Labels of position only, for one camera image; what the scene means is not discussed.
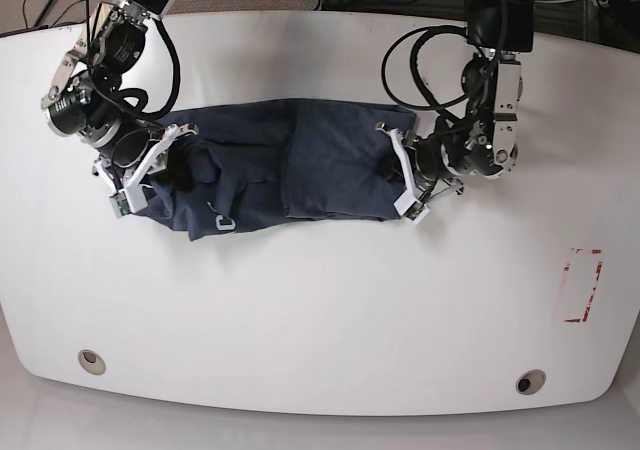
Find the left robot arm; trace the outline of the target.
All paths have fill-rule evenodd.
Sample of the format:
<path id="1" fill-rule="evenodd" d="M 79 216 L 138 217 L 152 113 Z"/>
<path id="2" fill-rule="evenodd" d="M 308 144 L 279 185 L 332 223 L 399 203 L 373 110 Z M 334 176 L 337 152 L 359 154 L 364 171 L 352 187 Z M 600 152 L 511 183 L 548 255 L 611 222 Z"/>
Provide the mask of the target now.
<path id="1" fill-rule="evenodd" d="M 535 0 L 464 0 L 465 26 L 437 25 L 411 31 L 409 72 L 424 98 L 420 110 L 437 115 L 426 137 L 390 132 L 393 153 L 379 165 L 388 181 L 404 183 L 412 210 L 439 196 L 436 186 L 462 193 L 461 177 L 496 179 L 514 167 L 517 106 L 522 94 L 518 55 L 533 49 Z M 456 35 L 474 48 L 461 73 L 461 96 L 439 102 L 420 73 L 423 48 Z"/>

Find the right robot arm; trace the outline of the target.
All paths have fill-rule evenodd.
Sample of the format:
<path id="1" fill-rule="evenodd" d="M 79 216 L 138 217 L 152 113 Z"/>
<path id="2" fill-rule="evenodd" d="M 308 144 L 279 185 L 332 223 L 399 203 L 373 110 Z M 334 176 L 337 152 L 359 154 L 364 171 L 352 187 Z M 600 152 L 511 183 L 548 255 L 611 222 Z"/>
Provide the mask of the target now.
<path id="1" fill-rule="evenodd" d="M 177 102 L 181 67 L 163 18 L 175 0 L 107 0 L 87 15 L 85 28 L 63 57 L 41 108 L 52 131 L 79 136 L 98 151 L 116 190 L 124 173 L 162 140 L 162 118 Z M 146 45 L 147 24 L 153 22 L 171 61 L 167 101 L 147 110 L 149 95 L 124 88 L 122 77 L 139 61 Z"/>

